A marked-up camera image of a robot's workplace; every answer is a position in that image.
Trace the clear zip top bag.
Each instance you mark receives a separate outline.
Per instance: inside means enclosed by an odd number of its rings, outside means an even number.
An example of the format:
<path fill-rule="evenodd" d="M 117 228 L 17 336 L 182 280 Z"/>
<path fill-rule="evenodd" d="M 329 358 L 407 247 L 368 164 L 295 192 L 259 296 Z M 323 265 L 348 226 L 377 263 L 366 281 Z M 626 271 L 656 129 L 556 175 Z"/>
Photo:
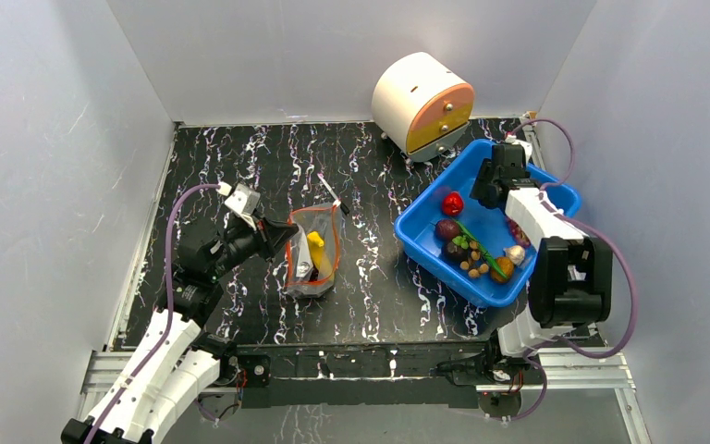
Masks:
<path fill-rule="evenodd" d="M 285 292 L 295 299 L 322 297 L 336 281 L 343 212 L 340 201 L 293 211 L 288 221 L 299 231 L 286 246 Z"/>

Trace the light purple grape bunch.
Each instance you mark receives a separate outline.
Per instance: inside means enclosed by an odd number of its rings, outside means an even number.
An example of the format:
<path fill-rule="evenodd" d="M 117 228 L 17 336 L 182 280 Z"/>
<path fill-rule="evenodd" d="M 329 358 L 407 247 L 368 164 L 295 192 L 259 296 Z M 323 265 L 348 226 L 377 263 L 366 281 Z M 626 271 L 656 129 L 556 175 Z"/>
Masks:
<path fill-rule="evenodd" d="M 512 220 L 508 220 L 508 231 L 517 245 L 520 245 L 523 248 L 529 248 L 532 246 L 525 232 Z"/>

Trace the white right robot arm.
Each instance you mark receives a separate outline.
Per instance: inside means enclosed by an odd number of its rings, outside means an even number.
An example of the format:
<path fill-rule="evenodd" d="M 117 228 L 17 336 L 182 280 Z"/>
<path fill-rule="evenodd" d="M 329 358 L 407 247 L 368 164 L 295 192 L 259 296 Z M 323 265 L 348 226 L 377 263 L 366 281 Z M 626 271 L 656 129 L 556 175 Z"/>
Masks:
<path fill-rule="evenodd" d="M 520 356 L 575 327 L 604 321 L 611 311 L 612 249 L 569 222 L 532 179 L 523 147 L 499 144 L 483 160 L 471 198 L 499 209 L 534 248 L 527 305 L 496 337 L 484 356 L 484 372 L 506 383 L 520 371 Z"/>

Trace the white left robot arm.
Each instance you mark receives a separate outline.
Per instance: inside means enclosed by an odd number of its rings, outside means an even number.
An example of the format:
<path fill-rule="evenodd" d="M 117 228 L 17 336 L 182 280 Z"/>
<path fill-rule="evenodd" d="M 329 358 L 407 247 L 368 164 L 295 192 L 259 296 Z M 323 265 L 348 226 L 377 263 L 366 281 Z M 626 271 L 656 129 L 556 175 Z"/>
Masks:
<path fill-rule="evenodd" d="M 253 256 L 272 260 L 299 228 L 256 217 L 224 232 L 183 237 L 172 251 L 171 298 L 156 306 L 140 345 L 103 398 L 82 420 L 71 419 L 64 443 L 158 443 L 212 385 L 239 373 L 233 347 L 202 329 L 224 294 L 220 278 Z"/>

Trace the yellow banana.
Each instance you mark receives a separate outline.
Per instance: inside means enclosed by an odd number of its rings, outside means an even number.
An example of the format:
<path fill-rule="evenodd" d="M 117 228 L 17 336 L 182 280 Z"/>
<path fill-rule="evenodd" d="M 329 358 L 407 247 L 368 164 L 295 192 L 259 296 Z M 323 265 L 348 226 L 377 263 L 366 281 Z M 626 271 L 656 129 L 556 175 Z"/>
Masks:
<path fill-rule="evenodd" d="M 317 280 L 322 281 L 334 274 L 334 267 L 327 253 L 326 242 L 317 231 L 312 231 L 306 237 L 312 264 L 317 270 Z"/>

